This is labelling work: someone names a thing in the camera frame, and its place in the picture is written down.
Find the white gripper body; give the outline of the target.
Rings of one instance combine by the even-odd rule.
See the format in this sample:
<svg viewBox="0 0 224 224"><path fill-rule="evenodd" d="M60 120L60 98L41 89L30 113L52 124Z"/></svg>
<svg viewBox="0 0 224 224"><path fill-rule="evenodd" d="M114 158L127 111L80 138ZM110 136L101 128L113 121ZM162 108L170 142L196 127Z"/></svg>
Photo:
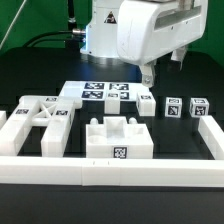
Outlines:
<svg viewBox="0 0 224 224"><path fill-rule="evenodd" d="M125 0L118 13L117 52L130 64L144 65L202 37L208 0L181 10L178 0Z"/></svg>

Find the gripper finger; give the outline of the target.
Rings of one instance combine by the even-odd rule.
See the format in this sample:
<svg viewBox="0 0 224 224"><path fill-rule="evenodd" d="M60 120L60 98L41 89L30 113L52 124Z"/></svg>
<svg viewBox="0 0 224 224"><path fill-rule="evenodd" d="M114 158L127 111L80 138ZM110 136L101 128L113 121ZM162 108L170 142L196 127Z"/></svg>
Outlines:
<svg viewBox="0 0 224 224"><path fill-rule="evenodd" d="M142 74L142 84L147 88L153 87L156 76L154 63L150 62L140 66L140 71Z"/></svg>
<svg viewBox="0 0 224 224"><path fill-rule="evenodd" d="M187 46L182 46L180 48L175 49L172 52L171 60L172 61L182 62L184 60L184 58L185 58L187 50L188 50Z"/></svg>

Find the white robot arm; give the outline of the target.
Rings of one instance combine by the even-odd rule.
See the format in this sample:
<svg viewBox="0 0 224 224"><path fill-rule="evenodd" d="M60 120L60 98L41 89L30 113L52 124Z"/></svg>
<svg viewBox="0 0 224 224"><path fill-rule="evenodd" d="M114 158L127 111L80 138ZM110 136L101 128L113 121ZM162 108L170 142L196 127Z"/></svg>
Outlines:
<svg viewBox="0 0 224 224"><path fill-rule="evenodd" d="M92 0L81 55L136 65L142 84L151 88L157 59L170 54L181 64L187 45L204 34L207 10L208 0Z"/></svg>

